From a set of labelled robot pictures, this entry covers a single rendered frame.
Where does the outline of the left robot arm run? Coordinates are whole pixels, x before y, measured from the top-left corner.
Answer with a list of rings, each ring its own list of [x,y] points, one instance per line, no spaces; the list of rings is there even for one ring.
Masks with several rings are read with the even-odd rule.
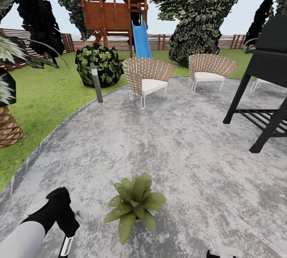
[[[55,222],[67,238],[79,228],[77,216],[85,223],[90,219],[83,205],[71,209],[66,187],[60,187],[34,206],[28,217],[0,243],[0,258],[34,258],[45,235]]]

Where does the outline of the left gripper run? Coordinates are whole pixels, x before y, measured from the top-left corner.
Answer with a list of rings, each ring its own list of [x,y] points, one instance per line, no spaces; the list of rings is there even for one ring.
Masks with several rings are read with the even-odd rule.
[[[79,223],[76,221],[72,209],[70,209],[68,216],[60,221],[57,221],[57,224],[60,229],[63,230],[67,238],[73,235],[79,228]]]

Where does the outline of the insectifuge atomizer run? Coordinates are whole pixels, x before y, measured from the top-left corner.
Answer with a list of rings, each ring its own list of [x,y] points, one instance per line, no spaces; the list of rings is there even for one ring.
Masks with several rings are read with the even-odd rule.
[[[61,250],[59,252],[58,258],[67,258],[68,257],[73,239],[74,239],[73,235],[71,235],[69,238],[67,238],[67,236],[65,235],[65,238],[63,240],[63,244],[61,246]]]

